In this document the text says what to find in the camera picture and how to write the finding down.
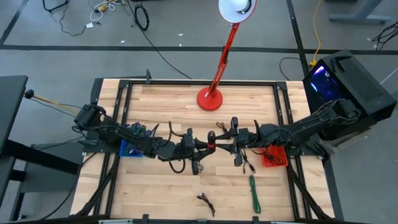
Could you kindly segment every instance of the green cable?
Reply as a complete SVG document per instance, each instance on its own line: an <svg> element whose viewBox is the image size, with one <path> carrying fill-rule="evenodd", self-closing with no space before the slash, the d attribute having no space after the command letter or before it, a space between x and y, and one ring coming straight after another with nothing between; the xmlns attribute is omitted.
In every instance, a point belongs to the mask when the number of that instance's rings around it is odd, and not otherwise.
<svg viewBox="0 0 398 224"><path fill-rule="evenodd" d="M256 214L261 214L261 206L259 199L257 197L257 192L256 192L256 181L254 181L253 175L250 175L249 177L250 181L250 188L251 188L251 195L253 197L253 209Z"/></svg>

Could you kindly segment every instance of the computer tower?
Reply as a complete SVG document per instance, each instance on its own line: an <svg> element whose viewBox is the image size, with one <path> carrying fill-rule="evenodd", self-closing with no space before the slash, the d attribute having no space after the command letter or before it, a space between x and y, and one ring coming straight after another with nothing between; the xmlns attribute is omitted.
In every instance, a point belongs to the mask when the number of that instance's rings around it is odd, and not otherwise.
<svg viewBox="0 0 398 224"><path fill-rule="evenodd" d="M333 125L319 132L324 140L334 140L367 130L389 118L397 104L388 92L348 50L322 58L303 80L311 113L331 100L350 99L362 112L357 123Z"/></svg>

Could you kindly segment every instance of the concrete floor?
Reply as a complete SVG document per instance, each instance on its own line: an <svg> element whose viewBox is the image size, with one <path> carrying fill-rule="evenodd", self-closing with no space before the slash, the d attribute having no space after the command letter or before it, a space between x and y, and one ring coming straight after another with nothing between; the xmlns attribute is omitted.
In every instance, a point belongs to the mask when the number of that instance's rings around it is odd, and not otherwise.
<svg viewBox="0 0 398 224"><path fill-rule="evenodd" d="M0 34L10 23L23 0L0 0ZM48 0L52 7L63 0ZM305 49L316 49L312 16L317 0L293 1L297 22ZM354 25L332 23L330 13L353 13L365 1L356 4L323 1L317 16L317 28L323 49L373 50L372 39L385 25ZM163 47L221 47L229 32L214 0L163 0L144 2L150 15L146 32L156 46ZM398 20L398 3L384 0L375 14L392 16ZM91 8L86 1L71 1L63 20L65 30L80 32L90 21ZM87 29L83 35L70 37L60 31L57 22L62 10L50 13L43 10L41 1L27 2L4 45L31 46L150 46L133 20L121 6L106 11L101 25ZM235 47L270 47L297 49L285 1L258 1L255 14L242 24L234 42ZM391 40L384 50L398 50L398 38ZM192 78L213 78L220 52L162 52L175 67ZM284 80L278 64L283 57L298 54L231 52L225 79ZM358 55L358 60L381 81L398 67L398 55ZM36 94L62 103L83 105L89 102L95 78L143 75L149 68L154 78L183 78L170 68L154 51L103 50L0 50L0 75L27 75L27 87ZM301 80L299 61L286 60L282 68L291 80ZM398 77L384 83L396 92ZM397 113L393 118L375 126L363 141L351 149L332 156L335 178L345 220L368 223L395 223L398 193L395 150ZM10 138L29 145L33 143L63 142L74 138L70 131L72 118L50 110L33 101L23 100ZM7 202L12 200L17 183L10 183ZM22 213L38 219L51 212L67 192L31 193L25 196ZM8 220L9 203L0 209L0 222ZM72 198L52 218L69 213Z"/></svg>

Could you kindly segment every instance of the red desk lamp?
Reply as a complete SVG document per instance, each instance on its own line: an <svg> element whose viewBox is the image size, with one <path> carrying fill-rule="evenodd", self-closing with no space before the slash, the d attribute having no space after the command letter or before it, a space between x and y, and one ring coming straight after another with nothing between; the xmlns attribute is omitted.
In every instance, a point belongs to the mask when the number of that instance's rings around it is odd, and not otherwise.
<svg viewBox="0 0 398 224"><path fill-rule="evenodd" d="M217 110L223 103L223 95L217 86L223 77L224 71L228 64L228 53L231 49L235 35L238 31L241 22L245 21L251 16L256 8L257 0L219 0L218 9L221 16L232 23L232 29L229 33L228 41L224 46L223 53L221 54L218 69L210 87L206 87L199 91L197 102L200 108L207 111Z"/></svg>

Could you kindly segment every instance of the blue light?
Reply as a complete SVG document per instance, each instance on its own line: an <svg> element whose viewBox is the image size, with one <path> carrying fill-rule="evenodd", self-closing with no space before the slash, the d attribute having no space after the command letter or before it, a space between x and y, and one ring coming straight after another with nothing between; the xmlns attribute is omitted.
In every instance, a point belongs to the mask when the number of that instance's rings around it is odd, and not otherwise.
<svg viewBox="0 0 398 224"><path fill-rule="evenodd" d="M311 86L316 92L318 92L317 87L313 83L311 83Z"/></svg>
<svg viewBox="0 0 398 224"><path fill-rule="evenodd" d="M321 67L319 67L316 71L315 71L315 73L314 73L314 75L315 74L318 74L318 73L320 73L320 72L322 72L322 71L324 71L324 67L323 66L321 66Z"/></svg>

